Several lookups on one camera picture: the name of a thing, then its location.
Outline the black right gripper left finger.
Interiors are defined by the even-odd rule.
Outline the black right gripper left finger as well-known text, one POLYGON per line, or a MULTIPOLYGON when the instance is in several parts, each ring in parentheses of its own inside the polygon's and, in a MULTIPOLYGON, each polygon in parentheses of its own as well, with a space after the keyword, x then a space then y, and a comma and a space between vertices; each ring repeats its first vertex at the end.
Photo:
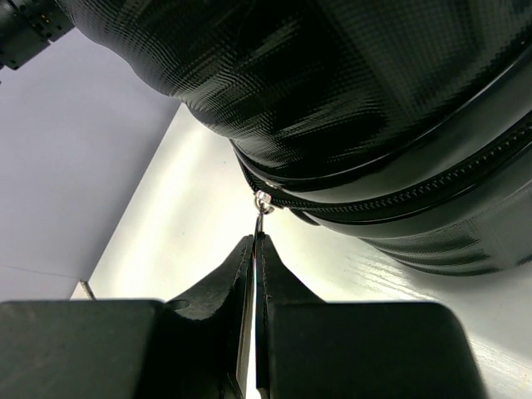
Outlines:
POLYGON ((4 398, 242 398, 253 239, 170 300, 1 305, 4 398))

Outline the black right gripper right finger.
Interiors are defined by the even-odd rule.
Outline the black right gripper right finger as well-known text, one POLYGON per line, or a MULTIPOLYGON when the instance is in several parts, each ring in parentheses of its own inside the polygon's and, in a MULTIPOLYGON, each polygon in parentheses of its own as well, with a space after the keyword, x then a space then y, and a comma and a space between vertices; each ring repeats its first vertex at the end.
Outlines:
POLYGON ((256 387, 264 398, 483 398, 456 315, 434 302, 328 303, 255 239, 256 387))

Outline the black ribbed hard suitcase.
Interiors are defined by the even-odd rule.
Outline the black ribbed hard suitcase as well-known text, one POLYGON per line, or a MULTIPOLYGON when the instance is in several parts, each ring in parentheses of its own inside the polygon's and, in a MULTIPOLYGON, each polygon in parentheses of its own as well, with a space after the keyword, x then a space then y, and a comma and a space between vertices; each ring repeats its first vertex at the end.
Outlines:
POLYGON ((530 2, 61 7, 274 206, 428 273, 530 264, 530 2))

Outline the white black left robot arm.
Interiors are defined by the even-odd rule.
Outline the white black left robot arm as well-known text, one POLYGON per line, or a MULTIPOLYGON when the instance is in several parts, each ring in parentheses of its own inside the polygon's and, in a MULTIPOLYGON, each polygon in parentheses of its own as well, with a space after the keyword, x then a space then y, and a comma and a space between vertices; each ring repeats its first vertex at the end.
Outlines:
POLYGON ((1 68, 16 71, 74 28, 52 0, 1 0, 1 68))

